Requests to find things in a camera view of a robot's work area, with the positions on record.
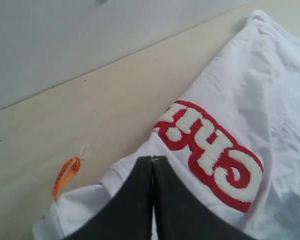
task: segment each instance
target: white string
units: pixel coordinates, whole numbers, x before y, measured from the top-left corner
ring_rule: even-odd
[[[84,153],[84,150],[86,149],[86,148],[89,148],[90,147],[90,145],[84,145],[83,147],[81,147],[81,149],[80,149],[80,153],[79,153],[79,157],[83,160],[83,159],[88,159],[88,158],[90,158],[90,153],[88,152],[88,153],[86,153],[85,155],[83,155],[83,153]]]

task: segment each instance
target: beige table surface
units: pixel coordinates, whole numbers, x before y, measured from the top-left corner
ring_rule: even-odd
[[[0,111],[0,240],[32,239],[64,161],[90,144],[65,191],[96,184],[261,9],[300,37],[300,0],[258,0]]]

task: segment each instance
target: white wall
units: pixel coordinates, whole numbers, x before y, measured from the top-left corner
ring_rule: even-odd
[[[0,0],[0,109],[248,1]]]

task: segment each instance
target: red logo patch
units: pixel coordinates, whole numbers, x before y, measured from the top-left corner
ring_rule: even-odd
[[[262,162],[212,116],[192,102],[178,100],[154,128],[170,150],[189,146],[189,169],[222,202],[248,211],[262,180]]]

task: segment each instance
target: white thread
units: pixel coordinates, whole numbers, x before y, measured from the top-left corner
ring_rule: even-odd
[[[191,133],[191,126],[198,120],[202,119],[202,115],[197,110],[188,107],[184,115],[175,123],[175,125],[186,134]]]
[[[175,143],[182,139],[181,132],[176,127],[169,127],[165,134],[170,141]]]
[[[187,107],[181,105],[179,103],[174,103],[170,106],[170,108],[157,120],[157,122],[167,122],[173,123],[174,118],[173,116],[182,109],[186,109]]]
[[[229,150],[228,155],[246,167],[250,172],[250,182],[245,188],[236,188],[227,181],[227,171],[222,167],[217,167],[214,171],[215,183],[233,199],[246,203],[253,202],[262,180],[262,169],[251,156],[242,151]]]
[[[198,164],[207,175],[212,176],[214,173],[213,166],[217,163],[224,150],[231,148],[233,144],[220,130],[215,131],[217,137],[213,143],[208,143],[207,138],[214,132],[215,127],[212,122],[207,119],[203,119],[202,124],[203,126],[194,136],[196,144],[204,150],[204,153],[198,159]]]
[[[82,146],[81,148],[80,148],[80,153],[79,153],[79,157],[83,160],[83,159],[88,159],[88,158],[90,158],[90,152],[88,152],[88,153],[86,153],[85,155],[83,155],[83,153],[84,153],[84,150],[86,149],[86,148],[89,148],[90,147],[90,145],[84,145],[84,146]]]

